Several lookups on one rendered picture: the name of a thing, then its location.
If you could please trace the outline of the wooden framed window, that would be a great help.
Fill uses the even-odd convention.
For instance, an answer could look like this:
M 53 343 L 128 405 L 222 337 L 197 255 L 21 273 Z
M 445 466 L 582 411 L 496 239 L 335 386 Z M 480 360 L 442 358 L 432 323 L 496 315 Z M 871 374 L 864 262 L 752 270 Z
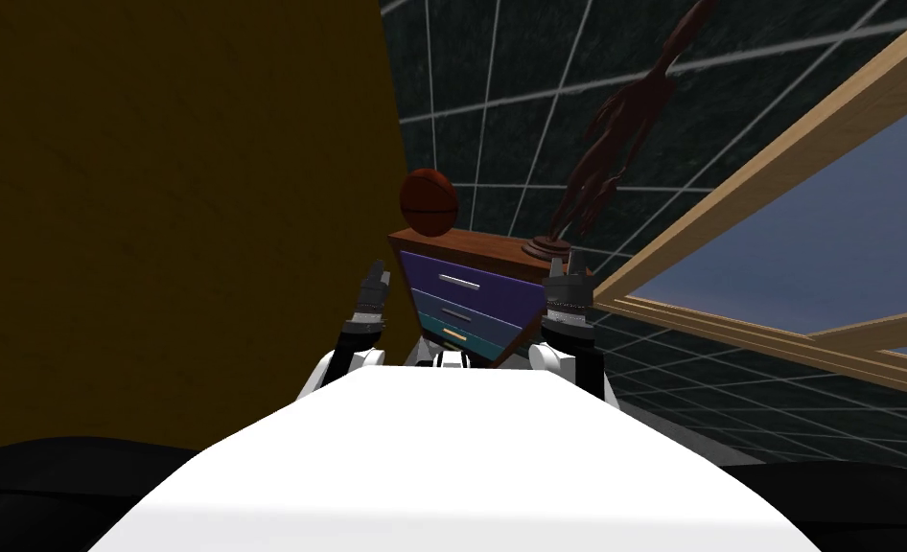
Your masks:
M 907 30 L 594 300 L 907 392 Z

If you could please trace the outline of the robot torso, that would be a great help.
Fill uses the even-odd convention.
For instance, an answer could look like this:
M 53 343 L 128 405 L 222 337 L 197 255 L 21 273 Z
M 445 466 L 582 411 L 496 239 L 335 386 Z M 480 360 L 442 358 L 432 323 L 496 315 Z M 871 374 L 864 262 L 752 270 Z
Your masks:
M 91 552 L 819 552 L 545 371 L 362 367 L 200 452 Z

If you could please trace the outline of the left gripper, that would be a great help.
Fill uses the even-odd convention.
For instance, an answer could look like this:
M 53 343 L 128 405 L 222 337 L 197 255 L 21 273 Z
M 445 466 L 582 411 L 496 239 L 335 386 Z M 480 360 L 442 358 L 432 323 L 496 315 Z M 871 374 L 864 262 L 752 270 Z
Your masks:
M 385 270 L 384 262 L 376 260 L 370 267 L 370 280 L 363 280 L 360 284 L 354 319 L 382 318 L 389 280 L 390 273 Z

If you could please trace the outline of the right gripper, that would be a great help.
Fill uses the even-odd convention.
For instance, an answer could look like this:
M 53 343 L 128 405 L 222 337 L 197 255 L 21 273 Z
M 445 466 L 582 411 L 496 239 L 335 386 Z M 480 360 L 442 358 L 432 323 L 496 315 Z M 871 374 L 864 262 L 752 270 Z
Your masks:
M 587 274 L 583 252 L 570 251 L 569 275 L 564 275 L 561 258 L 553 258 L 548 278 L 543 280 L 547 310 L 570 314 L 585 314 L 593 305 L 593 290 L 597 277 Z

